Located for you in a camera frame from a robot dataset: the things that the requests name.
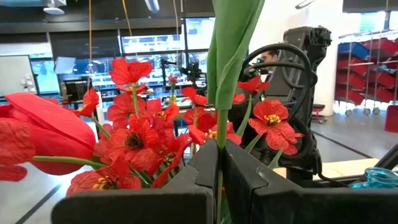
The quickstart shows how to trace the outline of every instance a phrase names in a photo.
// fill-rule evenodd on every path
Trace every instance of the artificial flower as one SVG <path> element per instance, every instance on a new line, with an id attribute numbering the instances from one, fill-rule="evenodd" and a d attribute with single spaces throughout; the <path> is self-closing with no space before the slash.
<path id="1" fill-rule="evenodd" d="M 83 96 L 83 107 L 79 109 L 79 114 L 90 118 L 99 102 L 100 98 L 94 88 L 91 87 Z"/>
<path id="2" fill-rule="evenodd" d="M 146 103 L 141 97 L 137 97 L 139 111 L 144 111 Z M 113 122 L 115 128 L 125 128 L 129 124 L 130 115 L 134 114 L 134 104 L 129 93 L 115 96 L 113 105 L 108 108 L 108 120 Z"/>
<path id="3" fill-rule="evenodd" d="M 257 93 L 259 91 L 266 90 L 268 86 L 269 86 L 268 82 L 261 81 L 260 75 L 250 79 L 248 82 L 238 82 L 239 88 L 247 90 L 251 93 Z"/>
<path id="4" fill-rule="evenodd" d="M 155 128 L 173 128 L 174 117 L 178 115 L 180 108 L 171 103 L 166 110 L 162 108 L 160 99 L 149 100 L 147 102 L 147 112 L 150 119 L 153 120 Z"/>
<path id="5" fill-rule="evenodd" d="M 153 173 L 154 163 L 159 158 L 153 147 L 159 142 L 159 135 L 148 120 L 138 119 L 136 115 L 131 116 L 129 126 L 129 129 L 117 129 L 112 134 L 107 143 L 109 157 L 123 156 L 135 170 Z"/>
<path id="6" fill-rule="evenodd" d="M 190 145 L 189 134 L 181 134 L 179 137 L 173 137 L 167 144 L 163 152 L 161 162 L 166 168 L 160 173 L 152 183 L 152 187 L 163 186 L 169 178 L 170 171 L 174 170 L 180 164 L 185 149 Z"/>
<path id="7" fill-rule="evenodd" d="M 197 114 L 197 125 L 196 128 L 200 131 L 207 132 L 214 125 L 216 125 L 216 118 L 209 112 L 206 112 L 205 109 L 201 106 L 195 107 L 194 109 L 187 110 L 184 114 L 184 120 L 188 125 L 193 124 L 193 119 L 195 116 L 195 112 Z"/>
<path id="8" fill-rule="evenodd" d="M 197 91 L 193 87 L 185 87 L 181 90 L 182 95 L 187 96 L 182 101 L 190 100 L 194 105 L 205 105 L 207 104 L 207 98 L 205 96 L 197 95 Z"/>
<path id="9" fill-rule="evenodd" d="M 141 181 L 130 172 L 129 164 L 118 158 L 110 166 L 76 175 L 67 196 L 87 190 L 140 189 Z"/>
<path id="10" fill-rule="evenodd" d="M 176 84 L 177 83 L 177 77 L 169 76 L 169 83 L 170 84 Z"/>
<path id="11" fill-rule="evenodd" d="M 267 133 L 266 143 L 271 149 L 282 149 L 285 153 L 290 143 L 297 142 L 294 129 L 286 119 L 287 108 L 279 100 L 265 99 L 254 107 L 256 118 L 250 118 L 249 124 L 260 135 Z"/>
<path id="12" fill-rule="evenodd" d="M 35 156 L 91 158 L 95 145 L 94 132 L 75 114 L 31 93 L 6 95 L 6 100 L 11 105 L 0 106 L 0 114 L 3 118 L 15 121 L 15 126 L 9 127 L 10 131 L 16 131 L 25 125 L 29 128 L 30 138 L 24 144 L 34 146 Z M 0 139 L 4 138 L 8 138 L 6 132 L 0 132 Z M 69 174 L 82 167 L 64 162 L 30 163 L 52 175 Z"/>
<path id="13" fill-rule="evenodd" d="M 192 137 L 192 141 L 196 144 L 202 145 L 205 143 L 207 139 L 217 138 L 217 125 L 214 125 L 207 132 L 200 131 L 199 129 L 194 127 L 194 125 L 190 125 L 188 128 L 189 128 L 189 133 Z M 235 144 L 237 145 L 240 145 L 242 141 L 239 135 L 233 133 L 233 124 L 230 122 L 228 122 L 227 124 L 226 138 L 231 140 L 232 142 L 235 142 Z"/>
<path id="14" fill-rule="evenodd" d="M 27 170 L 16 164 L 29 162 L 35 155 L 30 137 L 28 124 L 0 118 L 0 180 L 20 181 L 27 175 Z"/>
<path id="15" fill-rule="evenodd" d="M 240 103 L 242 101 L 244 101 L 244 94 L 243 93 L 239 94 L 239 95 L 234 94 L 233 103 Z"/>
<path id="16" fill-rule="evenodd" d="M 124 85 L 116 85 L 116 87 L 120 90 L 125 91 L 126 93 L 131 94 L 132 93 L 132 86 L 124 86 Z M 136 89 L 136 94 L 141 94 L 143 92 L 147 91 L 147 85 L 146 83 L 142 84 L 141 86 L 137 87 Z"/>
<path id="17" fill-rule="evenodd" d="M 110 72 L 112 81 L 117 85 L 131 85 L 142 77 L 148 76 L 152 65 L 148 62 L 126 62 L 124 58 L 112 61 L 113 72 Z"/>

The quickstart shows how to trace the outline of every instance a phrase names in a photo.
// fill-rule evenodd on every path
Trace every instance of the teal bottle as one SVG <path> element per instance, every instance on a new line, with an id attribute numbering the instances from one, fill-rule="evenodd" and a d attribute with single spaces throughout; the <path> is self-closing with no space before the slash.
<path id="1" fill-rule="evenodd" d="M 352 189 L 392 189 L 398 187 L 398 174 L 384 168 L 371 167 L 365 170 L 367 182 L 351 184 Z"/>

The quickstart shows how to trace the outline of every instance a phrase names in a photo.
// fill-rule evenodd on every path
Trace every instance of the white wall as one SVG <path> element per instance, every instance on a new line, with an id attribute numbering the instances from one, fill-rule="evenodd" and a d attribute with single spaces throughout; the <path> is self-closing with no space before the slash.
<path id="1" fill-rule="evenodd" d="M 318 83 L 315 86 L 314 99 L 315 103 L 326 106 L 321 114 L 330 116 L 333 114 L 335 99 L 338 36 L 341 33 L 341 26 L 344 26 L 343 0 L 316 0 L 308 7 L 296 10 L 295 6 L 302 1 L 266 0 L 249 50 L 282 42 L 284 32 L 296 27 L 323 26 L 332 31 L 332 44 L 318 67 Z"/>

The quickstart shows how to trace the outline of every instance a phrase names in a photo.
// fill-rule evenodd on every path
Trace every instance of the gray floor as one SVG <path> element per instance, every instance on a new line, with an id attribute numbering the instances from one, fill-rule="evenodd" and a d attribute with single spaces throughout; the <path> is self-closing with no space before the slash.
<path id="1" fill-rule="evenodd" d="M 335 114 L 325 124 L 313 123 L 312 129 L 315 131 L 323 161 L 381 158 L 398 142 L 398 134 L 383 130 L 384 120 L 383 112 L 367 117 L 363 115 L 362 109 L 358 109 L 353 111 L 350 118 Z M 52 207 L 65 196 L 70 179 L 76 174 L 55 177 L 41 173 L 30 164 L 24 165 L 28 168 L 29 175 L 22 182 L 0 182 L 0 223 L 48 224 Z"/>

